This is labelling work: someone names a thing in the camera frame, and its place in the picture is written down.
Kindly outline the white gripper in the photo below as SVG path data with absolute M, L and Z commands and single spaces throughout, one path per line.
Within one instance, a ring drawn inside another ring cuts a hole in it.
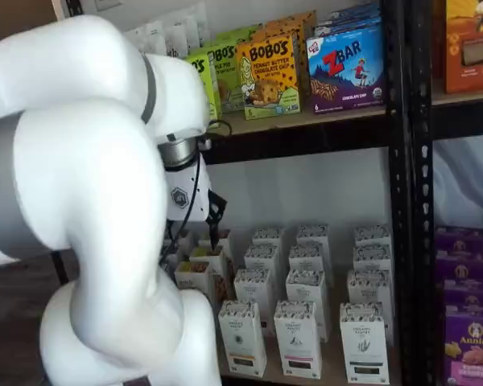
M 167 218 L 182 221 L 191 208 L 189 221 L 206 221 L 211 245 L 219 241 L 219 223 L 221 222 L 227 201 L 214 195 L 204 159 L 200 158 L 179 171 L 167 171 L 168 208 Z

